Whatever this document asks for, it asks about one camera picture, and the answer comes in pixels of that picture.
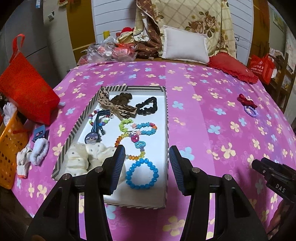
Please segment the cream chiffon scrunchie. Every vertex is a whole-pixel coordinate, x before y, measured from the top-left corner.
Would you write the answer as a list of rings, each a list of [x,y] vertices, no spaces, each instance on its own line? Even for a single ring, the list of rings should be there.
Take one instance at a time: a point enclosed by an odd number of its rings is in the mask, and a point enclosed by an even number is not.
[[[64,173],[80,176],[102,166],[106,158],[112,157],[116,147],[106,147],[103,143],[72,144],[65,155]]]

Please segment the red velvet bow clip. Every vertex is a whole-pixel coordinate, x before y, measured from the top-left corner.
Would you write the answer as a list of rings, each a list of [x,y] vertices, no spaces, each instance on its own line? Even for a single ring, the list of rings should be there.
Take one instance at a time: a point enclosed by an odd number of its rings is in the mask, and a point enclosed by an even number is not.
[[[247,99],[243,94],[239,94],[237,99],[243,106],[251,106],[254,109],[257,108],[257,105],[253,102],[253,100]]]

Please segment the blue strap wrist watch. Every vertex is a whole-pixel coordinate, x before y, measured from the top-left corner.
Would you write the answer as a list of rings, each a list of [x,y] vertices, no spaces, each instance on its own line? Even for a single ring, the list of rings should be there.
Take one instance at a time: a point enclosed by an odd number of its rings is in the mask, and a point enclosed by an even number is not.
[[[85,144],[101,142],[101,137],[105,135],[104,126],[110,121],[111,111],[95,109],[89,114],[88,123],[92,126],[91,131],[85,136]]]

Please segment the striped white jewelry tray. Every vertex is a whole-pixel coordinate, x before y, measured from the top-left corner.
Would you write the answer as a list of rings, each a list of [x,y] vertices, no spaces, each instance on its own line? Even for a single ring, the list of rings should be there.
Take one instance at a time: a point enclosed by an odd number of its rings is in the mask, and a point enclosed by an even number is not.
[[[106,204],[144,209],[164,208],[167,200],[168,179],[168,117],[167,95],[162,86],[107,86],[109,99],[120,93],[130,93],[131,105],[137,105],[154,96],[158,110],[155,114],[139,115],[120,120],[111,113],[110,121],[104,126],[105,135],[101,142],[106,147],[125,148],[125,161],[118,186],[112,195],[104,196]],[[85,136],[91,131],[89,114],[103,109],[98,103],[98,92],[92,97],[77,118],[57,159],[52,179],[58,180],[64,173],[64,160],[72,144],[85,144]]]

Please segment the pink floral bed sheet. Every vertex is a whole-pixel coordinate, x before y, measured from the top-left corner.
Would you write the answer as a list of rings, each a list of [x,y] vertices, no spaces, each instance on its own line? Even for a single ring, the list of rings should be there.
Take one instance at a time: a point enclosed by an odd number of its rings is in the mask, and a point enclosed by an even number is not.
[[[84,65],[72,69],[55,87],[63,106],[49,128],[48,156],[16,178],[13,193],[35,214],[55,181],[51,178],[77,118],[101,86],[164,86],[167,92],[169,144],[210,175],[232,175],[267,227],[281,198],[252,170],[255,159],[269,158],[295,168],[295,136],[287,119],[261,83],[241,82],[208,67],[171,62]],[[257,105],[243,106],[239,94]]]

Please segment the white work glove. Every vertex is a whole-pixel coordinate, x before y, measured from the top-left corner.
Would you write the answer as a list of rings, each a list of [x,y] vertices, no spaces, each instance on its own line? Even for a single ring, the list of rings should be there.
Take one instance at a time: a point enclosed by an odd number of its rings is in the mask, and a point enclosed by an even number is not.
[[[16,155],[16,173],[20,178],[27,178],[32,149],[25,147]]]

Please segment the white fluffy scrunchie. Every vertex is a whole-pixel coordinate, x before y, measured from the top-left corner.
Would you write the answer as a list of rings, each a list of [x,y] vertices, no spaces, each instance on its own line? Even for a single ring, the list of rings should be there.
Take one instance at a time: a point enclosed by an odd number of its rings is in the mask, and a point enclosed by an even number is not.
[[[49,150],[49,141],[46,138],[39,138],[35,141],[33,150],[30,155],[30,162],[34,166],[39,166],[45,159]]]

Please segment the small blue card box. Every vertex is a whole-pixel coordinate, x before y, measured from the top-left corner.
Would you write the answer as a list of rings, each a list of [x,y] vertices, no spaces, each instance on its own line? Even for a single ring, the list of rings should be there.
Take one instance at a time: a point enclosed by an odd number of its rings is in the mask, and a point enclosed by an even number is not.
[[[45,125],[39,126],[33,131],[33,139],[32,142],[36,142],[36,140],[40,138],[45,138],[46,140],[49,137],[49,130],[46,129]]]

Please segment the red tote bag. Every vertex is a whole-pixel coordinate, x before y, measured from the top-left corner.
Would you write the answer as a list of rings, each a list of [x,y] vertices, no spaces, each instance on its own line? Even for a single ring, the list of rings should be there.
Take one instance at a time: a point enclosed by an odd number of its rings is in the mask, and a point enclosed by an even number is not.
[[[13,54],[1,74],[1,93],[12,100],[27,119],[49,126],[58,109],[59,96],[29,63],[13,40]]]
[[[275,68],[269,54],[266,54],[261,58],[256,55],[252,55],[248,66],[263,84],[269,85]]]

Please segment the red heart cushion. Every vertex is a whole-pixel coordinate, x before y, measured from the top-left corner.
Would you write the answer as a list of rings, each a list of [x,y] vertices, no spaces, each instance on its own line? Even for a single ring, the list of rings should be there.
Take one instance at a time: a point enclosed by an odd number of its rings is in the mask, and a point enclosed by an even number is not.
[[[224,73],[249,84],[256,84],[258,82],[258,77],[254,75],[251,70],[225,52],[219,52],[218,54],[210,57],[208,66],[221,70]]]

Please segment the leopard print bow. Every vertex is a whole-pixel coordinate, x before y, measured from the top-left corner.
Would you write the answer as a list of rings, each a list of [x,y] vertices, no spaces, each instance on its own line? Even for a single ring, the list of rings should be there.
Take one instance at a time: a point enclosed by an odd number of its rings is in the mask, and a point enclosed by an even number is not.
[[[128,100],[132,98],[129,93],[121,93],[112,100],[109,99],[109,92],[106,87],[100,87],[98,92],[98,103],[103,109],[110,110],[120,120],[135,118],[137,114],[137,108],[128,105]]]

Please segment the black scrunchie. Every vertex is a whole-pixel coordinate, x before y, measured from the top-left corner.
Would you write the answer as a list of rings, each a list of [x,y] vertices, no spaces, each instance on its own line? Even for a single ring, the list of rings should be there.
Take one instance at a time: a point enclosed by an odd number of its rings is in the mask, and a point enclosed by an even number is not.
[[[135,107],[137,108],[137,114],[139,115],[155,114],[158,110],[157,98],[152,96],[144,102],[138,103]]]

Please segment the brown scrunchie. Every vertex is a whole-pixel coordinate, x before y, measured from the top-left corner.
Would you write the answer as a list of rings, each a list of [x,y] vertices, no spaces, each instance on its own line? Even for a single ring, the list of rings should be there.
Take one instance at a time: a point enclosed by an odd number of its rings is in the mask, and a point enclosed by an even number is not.
[[[111,103],[114,105],[128,105],[129,101],[132,99],[130,93],[120,93],[111,99]]]

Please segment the clear plastic snack bag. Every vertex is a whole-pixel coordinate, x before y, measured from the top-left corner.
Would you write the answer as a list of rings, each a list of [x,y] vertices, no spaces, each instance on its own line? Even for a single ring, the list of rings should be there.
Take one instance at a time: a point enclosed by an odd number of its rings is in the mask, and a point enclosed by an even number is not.
[[[103,62],[130,62],[136,59],[134,44],[119,43],[114,37],[107,37],[99,44],[91,44],[83,51],[77,65]]]

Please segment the santa plush toy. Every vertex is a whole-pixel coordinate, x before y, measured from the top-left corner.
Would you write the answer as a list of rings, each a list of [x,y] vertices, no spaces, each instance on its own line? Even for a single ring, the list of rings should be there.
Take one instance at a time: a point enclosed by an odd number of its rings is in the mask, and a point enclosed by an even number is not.
[[[121,44],[134,43],[133,30],[134,28],[125,27],[121,30],[121,32],[117,32],[116,33],[117,41]]]

